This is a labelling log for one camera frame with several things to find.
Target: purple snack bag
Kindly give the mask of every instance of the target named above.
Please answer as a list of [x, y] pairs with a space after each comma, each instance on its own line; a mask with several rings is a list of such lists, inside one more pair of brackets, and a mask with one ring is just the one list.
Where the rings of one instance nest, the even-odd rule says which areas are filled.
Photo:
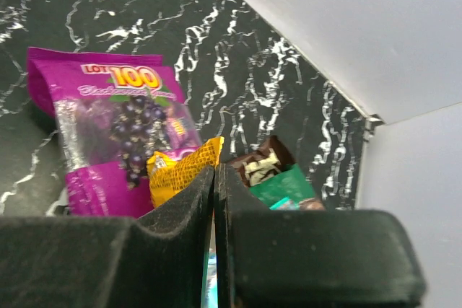
[[144, 215], [153, 209], [147, 159], [201, 145], [174, 71], [161, 62], [29, 49], [29, 93], [56, 116], [73, 214]]

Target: black plastic object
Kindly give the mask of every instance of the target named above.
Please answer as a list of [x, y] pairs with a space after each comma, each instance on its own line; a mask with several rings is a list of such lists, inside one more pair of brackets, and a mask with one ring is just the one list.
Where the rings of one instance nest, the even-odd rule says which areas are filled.
[[0, 307], [201, 306], [214, 170], [143, 216], [0, 219]]
[[[425, 282], [392, 215], [270, 211], [245, 189], [232, 168], [217, 168], [220, 308], [419, 306]], [[249, 202], [245, 208], [234, 202], [241, 196]]]

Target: yellow candy wrapper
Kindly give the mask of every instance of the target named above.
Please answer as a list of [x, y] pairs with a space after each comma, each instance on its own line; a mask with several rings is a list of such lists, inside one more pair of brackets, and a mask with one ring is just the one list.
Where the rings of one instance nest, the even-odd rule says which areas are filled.
[[216, 167], [219, 164], [223, 140], [222, 137], [211, 138], [179, 162], [156, 151], [147, 161], [149, 189], [154, 207], [159, 207], [186, 188], [205, 166]]

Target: blackcurrant image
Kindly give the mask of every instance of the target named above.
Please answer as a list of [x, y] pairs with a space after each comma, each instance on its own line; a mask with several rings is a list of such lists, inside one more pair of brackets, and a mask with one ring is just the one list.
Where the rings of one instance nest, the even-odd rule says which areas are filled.
[[125, 101], [125, 102], [122, 103], [122, 113], [126, 117], [134, 115], [135, 114], [135, 109], [136, 108], [134, 107], [134, 105], [131, 102]]
[[153, 99], [132, 96], [115, 103], [111, 138], [120, 146], [120, 167], [126, 171], [130, 189], [147, 178], [146, 161], [155, 151], [170, 149], [166, 130], [166, 113]]
[[162, 111], [159, 107], [159, 108], [154, 109], [154, 117], [160, 120], [164, 120], [167, 116], [165, 115], [165, 112]]
[[128, 187], [130, 189], [135, 188], [139, 185], [140, 176], [138, 173], [135, 173], [129, 170], [127, 171], [126, 179], [127, 179]]

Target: black marble surface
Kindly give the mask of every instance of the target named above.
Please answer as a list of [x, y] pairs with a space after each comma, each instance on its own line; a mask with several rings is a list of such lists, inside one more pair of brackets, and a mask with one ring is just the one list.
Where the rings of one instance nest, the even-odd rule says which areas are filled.
[[243, 0], [0, 0], [0, 214], [56, 206], [65, 165], [27, 95], [26, 49], [164, 55], [222, 161], [280, 136], [330, 208], [351, 208], [365, 119]]

